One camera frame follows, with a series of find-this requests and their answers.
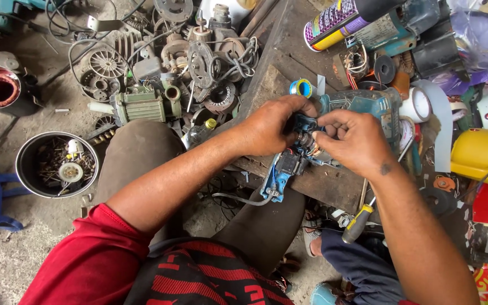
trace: wooden workbench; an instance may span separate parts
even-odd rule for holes
[[[324,75],[327,94],[344,89],[333,72],[332,57],[345,46],[316,53],[306,46],[302,36],[304,25],[318,13],[307,0],[278,1],[254,32],[263,46],[263,53],[243,95],[240,111],[218,132],[238,124],[265,101],[288,94],[291,82],[299,78],[307,78],[315,85],[317,74]],[[272,160],[273,156],[246,156],[236,160],[234,165],[265,177]],[[307,167],[302,176],[293,177],[288,183],[296,191],[349,213],[357,211],[362,185],[363,178],[350,170],[328,166]]]

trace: forearm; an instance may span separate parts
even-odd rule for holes
[[[404,293],[420,305],[479,304],[468,267],[398,164],[370,181]]]
[[[157,232],[178,208],[239,157],[231,130],[149,171],[106,204],[140,232]]]

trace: solder wire spool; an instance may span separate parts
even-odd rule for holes
[[[289,86],[290,94],[302,95],[305,98],[310,98],[312,96],[313,86],[308,79],[302,78],[295,80]]]

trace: hand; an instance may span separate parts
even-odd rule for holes
[[[251,116],[230,129],[241,155],[269,156],[282,152],[297,140],[296,132],[282,133],[288,118],[300,111],[316,117],[317,111],[301,95],[286,95],[267,101]]]
[[[327,133],[315,131],[315,142],[356,174],[374,181],[400,166],[381,124],[372,114],[335,110],[317,120]],[[337,135],[340,140],[332,138]]]

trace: bottle cap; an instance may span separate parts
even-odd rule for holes
[[[214,119],[207,119],[206,122],[204,122],[204,125],[208,128],[208,129],[214,129],[216,128],[216,125],[217,125],[217,121],[214,120]]]

